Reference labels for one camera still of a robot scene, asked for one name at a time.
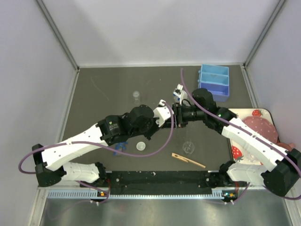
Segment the small glass flask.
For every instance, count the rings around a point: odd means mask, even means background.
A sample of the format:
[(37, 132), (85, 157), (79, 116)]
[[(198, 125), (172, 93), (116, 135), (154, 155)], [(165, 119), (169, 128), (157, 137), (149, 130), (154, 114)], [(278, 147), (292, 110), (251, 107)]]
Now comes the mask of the small glass flask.
[(140, 96), (140, 92), (139, 91), (134, 91), (133, 92), (133, 99), (134, 99), (134, 103), (136, 105), (140, 104), (140, 102), (141, 102), (141, 96)]

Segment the blue plastic bin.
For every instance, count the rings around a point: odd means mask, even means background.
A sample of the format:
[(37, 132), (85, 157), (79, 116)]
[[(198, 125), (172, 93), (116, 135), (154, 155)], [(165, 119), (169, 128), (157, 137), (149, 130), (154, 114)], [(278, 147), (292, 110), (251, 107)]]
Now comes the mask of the blue plastic bin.
[(230, 96), (229, 67), (202, 64), (198, 73), (198, 88), (205, 88), (211, 92), (216, 102), (228, 100)]

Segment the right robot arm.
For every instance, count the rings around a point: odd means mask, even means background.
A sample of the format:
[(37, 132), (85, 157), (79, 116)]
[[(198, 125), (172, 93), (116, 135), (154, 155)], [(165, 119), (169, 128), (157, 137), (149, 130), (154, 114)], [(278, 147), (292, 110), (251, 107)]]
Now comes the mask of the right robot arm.
[(213, 95), (204, 88), (193, 91), (191, 104), (182, 85), (173, 92), (176, 127), (184, 128), (191, 121), (202, 121), (206, 127), (234, 141), (254, 155), (260, 165), (242, 163), (240, 159), (222, 164), (217, 173), (209, 176), (207, 184), (217, 187), (247, 182), (266, 187), (273, 194), (285, 197), (301, 177), (301, 153), (295, 148), (284, 149), (248, 127), (225, 107), (218, 107)]

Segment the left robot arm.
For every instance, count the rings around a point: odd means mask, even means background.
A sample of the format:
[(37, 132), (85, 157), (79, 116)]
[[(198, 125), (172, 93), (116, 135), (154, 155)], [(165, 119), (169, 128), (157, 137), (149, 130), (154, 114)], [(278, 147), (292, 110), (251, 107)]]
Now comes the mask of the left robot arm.
[(35, 174), (39, 186), (53, 186), (61, 181), (79, 181), (89, 186), (103, 186), (107, 180), (102, 163), (73, 163), (97, 148), (112, 150), (112, 145), (137, 136), (150, 139), (167, 122), (174, 123), (173, 110), (162, 105), (154, 110), (146, 105), (134, 107), (123, 115), (109, 115), (86, 131), (49, 147), (33, 146)]

